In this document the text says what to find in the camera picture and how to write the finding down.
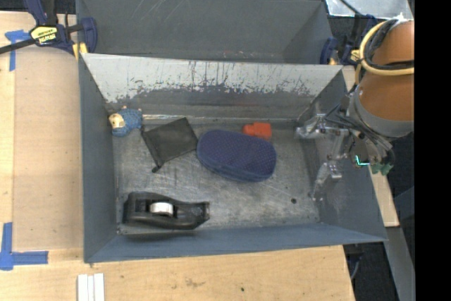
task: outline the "orange block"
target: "orange block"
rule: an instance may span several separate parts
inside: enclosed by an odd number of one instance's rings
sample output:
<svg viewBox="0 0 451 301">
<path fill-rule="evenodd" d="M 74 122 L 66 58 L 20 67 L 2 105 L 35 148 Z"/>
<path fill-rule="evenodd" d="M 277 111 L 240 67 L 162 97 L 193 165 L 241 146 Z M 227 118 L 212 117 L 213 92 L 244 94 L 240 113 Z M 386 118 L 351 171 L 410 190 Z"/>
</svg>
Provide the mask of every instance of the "orange block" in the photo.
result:
<svg viewBox="0 0 451 301">
<path fill-rule="evenodd" d="M 272 136 L 270 123 L 253 122 L 252 124 L 246 124 L 242 127 L 242 132 L 265 140 L 269 140 Z"/>
</svg>

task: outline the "tape roll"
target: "tape roll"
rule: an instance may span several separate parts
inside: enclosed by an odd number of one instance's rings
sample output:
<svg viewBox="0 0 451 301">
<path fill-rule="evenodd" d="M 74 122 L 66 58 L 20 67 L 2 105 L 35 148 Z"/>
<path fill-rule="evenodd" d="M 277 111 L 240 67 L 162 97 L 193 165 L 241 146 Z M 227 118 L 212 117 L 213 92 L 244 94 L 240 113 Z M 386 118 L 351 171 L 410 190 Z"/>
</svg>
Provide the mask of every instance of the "tape roll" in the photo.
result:
<svg viewBox="0 0 451 301">
<path fill-rule="evenodd" d="M 155 202 L 150 205 L 150 212 L 162 216 L 173 216 L 174 206 L 167 202 Z"/>
</svg>

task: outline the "blue mesh bag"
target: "blue mesh bag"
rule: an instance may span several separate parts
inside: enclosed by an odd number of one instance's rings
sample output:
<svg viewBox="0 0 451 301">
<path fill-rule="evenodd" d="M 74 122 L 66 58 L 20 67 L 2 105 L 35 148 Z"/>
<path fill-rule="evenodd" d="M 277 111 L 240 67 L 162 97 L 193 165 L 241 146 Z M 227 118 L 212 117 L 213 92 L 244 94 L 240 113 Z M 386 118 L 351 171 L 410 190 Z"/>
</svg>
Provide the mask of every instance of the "blue mesh bag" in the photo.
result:
<svg viewBox="0 0 451 301">
<path fill-rule="evenodd" d="M 261 138 L 227 130 L 210 130 L 199 138 L 200 163 L 225 178 L 259 182 L 276 167 L 274 146 Z"/>
</svg>

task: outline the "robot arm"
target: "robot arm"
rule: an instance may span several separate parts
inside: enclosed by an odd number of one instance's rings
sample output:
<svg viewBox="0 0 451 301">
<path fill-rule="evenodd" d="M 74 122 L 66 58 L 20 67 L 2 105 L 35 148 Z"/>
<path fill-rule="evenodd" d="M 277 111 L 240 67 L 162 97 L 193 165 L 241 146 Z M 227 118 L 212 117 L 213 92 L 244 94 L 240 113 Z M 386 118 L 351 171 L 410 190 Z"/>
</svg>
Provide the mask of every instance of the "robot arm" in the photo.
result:
<svg viewBox="0 0 451 301">
<path fill-rule="evenodd" d="M 298 138 L 331 142 L 333 151 L 322 163 L 315 188 L 328 177 L 341 178 L 337 163 L 344 159 L 357 168 L 369 165 L 373 173 L 388 174 L 395 164 L 391 142 L 414 128 L 414 21 L 376 24 L 354 58 L 351 91 L 327 114 L 317 114 L 296 129 Z"/>
</svg>

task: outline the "blue tape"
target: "blue tape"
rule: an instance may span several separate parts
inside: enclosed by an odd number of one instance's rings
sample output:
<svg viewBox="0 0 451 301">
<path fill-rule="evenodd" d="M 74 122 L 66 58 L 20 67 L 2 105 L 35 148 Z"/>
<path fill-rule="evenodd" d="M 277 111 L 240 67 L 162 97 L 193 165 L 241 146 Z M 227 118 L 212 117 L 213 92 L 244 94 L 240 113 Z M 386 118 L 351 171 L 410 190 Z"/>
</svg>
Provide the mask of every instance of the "blue tape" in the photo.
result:
<svg viewBox="0 0 451 301">
<path fill-rule="evenodd" d="M 30 35 L 23 30 L 14 30 L 12 32 L 6 32 L 5 37 L 11 42 L 21 42 L 23 40 L 28 40 Z M 16 69 L 16 51 L 13 50 L 9 56 L 9 71 L 12 72 Z"/>
<path fill-rule="evenodd" d="M 48 264 L 49 251 L 12 252 L 13 223 L 3 225 L 1 239 L 0 270 L 11 271 L 14 266 L 24 264 Z"/>
</svg>

